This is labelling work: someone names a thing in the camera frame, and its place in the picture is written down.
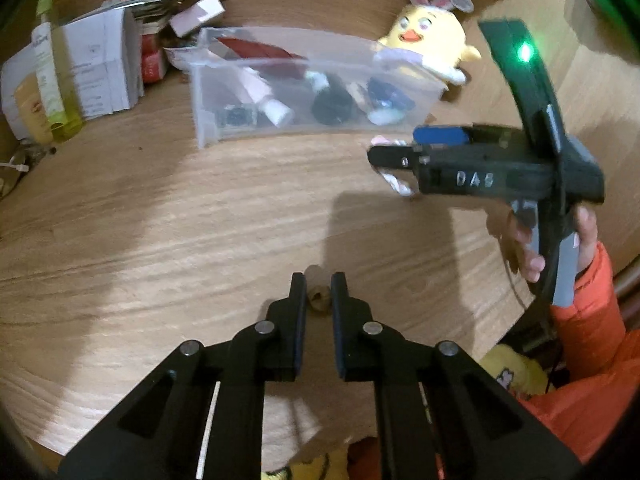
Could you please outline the right hand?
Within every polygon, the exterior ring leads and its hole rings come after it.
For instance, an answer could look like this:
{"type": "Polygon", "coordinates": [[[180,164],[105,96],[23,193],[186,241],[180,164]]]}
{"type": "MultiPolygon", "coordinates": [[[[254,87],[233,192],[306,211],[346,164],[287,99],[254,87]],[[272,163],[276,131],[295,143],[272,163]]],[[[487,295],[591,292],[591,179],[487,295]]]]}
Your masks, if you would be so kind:
{"type": "MultiPolygon", "coordinates": [[[[575,275],[587,270],[598,246],[598,220],[596,211],[588,205],[579,204],[573,209],[573,231],[578,240],[578,257],[574,265],[575,275]]],[[[502,231],[502,249],[512,272],[518,272],[525,281],[535,284],[548,266],[548,256],[556,243],[539,241],[541,252],[533,250],[533,230],[521,222],[513,211],[506,216],[502,231]]]]}

